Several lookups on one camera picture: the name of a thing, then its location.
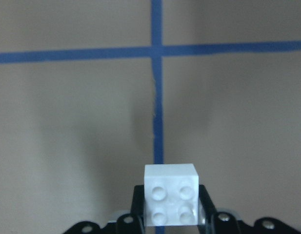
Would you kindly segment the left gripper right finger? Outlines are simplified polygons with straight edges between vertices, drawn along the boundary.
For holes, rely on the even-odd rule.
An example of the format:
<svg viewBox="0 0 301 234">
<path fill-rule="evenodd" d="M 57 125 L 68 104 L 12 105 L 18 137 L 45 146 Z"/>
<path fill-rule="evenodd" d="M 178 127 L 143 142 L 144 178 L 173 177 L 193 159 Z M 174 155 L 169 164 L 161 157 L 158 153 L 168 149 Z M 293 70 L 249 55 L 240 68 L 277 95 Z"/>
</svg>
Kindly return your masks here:
<svg viewBox="0 0 301 234">
<path fill-rule="evenodd" d="M 217 209 L 204 185 L 199 185 L 198 231 L 200 234 L 212 233 L 212 215 Z"/>
</svg>

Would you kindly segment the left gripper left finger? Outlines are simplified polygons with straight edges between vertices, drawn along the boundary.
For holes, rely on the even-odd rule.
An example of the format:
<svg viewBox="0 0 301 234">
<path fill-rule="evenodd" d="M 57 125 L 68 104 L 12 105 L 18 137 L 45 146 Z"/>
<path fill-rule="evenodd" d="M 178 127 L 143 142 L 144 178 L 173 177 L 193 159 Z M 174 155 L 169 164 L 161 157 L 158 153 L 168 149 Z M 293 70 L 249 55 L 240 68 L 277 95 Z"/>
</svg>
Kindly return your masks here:
<svg viewBox="0 0 301 234">
<path fill-rule="evenodd" d="M 133 191 L 132 204 L 130 209 L 130 215 L 133 218 L 133 223 L 136 226 L 135 233 L 144 234 L 144 211 L 145 211 L 145 198 L 144 198 L 144 186 L 136 185 Z"/>
</svg>

